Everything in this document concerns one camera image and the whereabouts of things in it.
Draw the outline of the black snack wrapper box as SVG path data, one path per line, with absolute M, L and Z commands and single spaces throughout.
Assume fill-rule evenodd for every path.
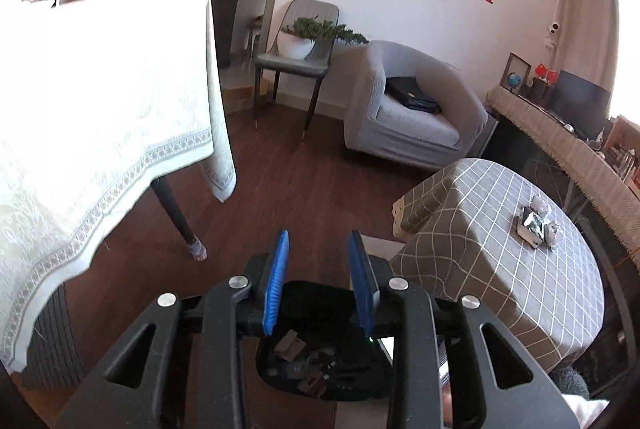
M 544 217 L 525 206 L 516 222 L 516 233 L 530 247 L 537 249 L 544 242 Z

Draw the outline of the white paper ball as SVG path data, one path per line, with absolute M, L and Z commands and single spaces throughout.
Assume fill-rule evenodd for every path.
M 539 215 L 544 218 L 551 211 L 548 202 L 540 195 L 534 196 L 530 201 L 530 207 Z

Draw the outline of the black trash bin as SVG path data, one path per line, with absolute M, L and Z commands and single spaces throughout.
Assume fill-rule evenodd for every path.
M 392 389 L 392 365 L 360 327 L 354 293 L 312 282 L 284 284 L 255 367 L 270 388 L 322 401 L 384 399 Z

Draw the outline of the black table leg with sock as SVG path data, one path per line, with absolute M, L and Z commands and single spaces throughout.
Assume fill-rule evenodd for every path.
M 207 259 L 207 250 L 191 230 L 188 221 L 186 221 L 186 217 L 182 213 L 174 193 L 172 193 L 166 176 L 154 178 L 151 183 L 151 188 L 160 205 L 167 213 L 169 220 L 174 224 L 174 227 L 186 243 L 186 247 L 188 247 L 192 258 L 198 262 L 205 261 Z

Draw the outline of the grey checked round tablecloth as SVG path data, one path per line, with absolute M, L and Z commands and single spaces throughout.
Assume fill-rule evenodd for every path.
M 534 248 L 516 221 L 535 199 L 562 233 Z M 602 328 L 597 261 L 574 223 L 526 178 L 499 163 L 464 158 L 413 187 L 392 209 L 405 246 L 394 272 L 431 295 L 472 295 L 493 311 L 545 371 L 586 352 Z

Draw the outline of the potted green plant white pot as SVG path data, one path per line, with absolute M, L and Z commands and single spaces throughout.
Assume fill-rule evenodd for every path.
M 341 41 L 347 45 L 367 44 L 368 39 L 344 24 L 319 17 L 297 17 L 292 24 L 283 25 L 277 35 L 278 55 L 290 59 L 306 58 L 322 41 Z

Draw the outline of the dark woven basket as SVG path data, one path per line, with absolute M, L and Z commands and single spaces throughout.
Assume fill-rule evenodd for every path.
M 53 293 L 36 319 L 28 363 L 21 372 L 22 385 L 30 391 L 77 387 L 85 378 L 77 350 L 65 285 Z

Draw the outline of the white patterned tablecloth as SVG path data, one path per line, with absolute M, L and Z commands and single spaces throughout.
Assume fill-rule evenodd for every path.
M 156 178 L 235 188 L 210 0 L 1 9 L 1 360 L 22 371 L 52 293 Z

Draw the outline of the framed picture with globe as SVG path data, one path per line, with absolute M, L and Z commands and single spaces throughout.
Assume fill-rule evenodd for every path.
M 509 55 L 500 80 L 500 85 L 513 94 L 518 94 L 527 82 L 532 65 L 515 53 Z

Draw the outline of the beige cloth covered sideboard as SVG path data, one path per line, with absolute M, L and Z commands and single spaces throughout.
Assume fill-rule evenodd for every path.
M 596 152 L 552 117 L 502 86 L 487 94 L 487 103 L 525 133 L 564 170 L 639 262 L 639 198 Z

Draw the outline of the black monitor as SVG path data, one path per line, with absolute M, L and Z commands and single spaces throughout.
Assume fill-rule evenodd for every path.
M 547 110 L 570 124 L 583 140 L 594 140 L 605 125 L 611 93 L 589 80 L 561 70 Z

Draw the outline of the beige curtain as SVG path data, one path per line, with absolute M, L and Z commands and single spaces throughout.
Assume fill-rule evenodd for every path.
M 558 22 L 553 68 L 611 91 L 620 30 L 618 0 L 560 0 Z

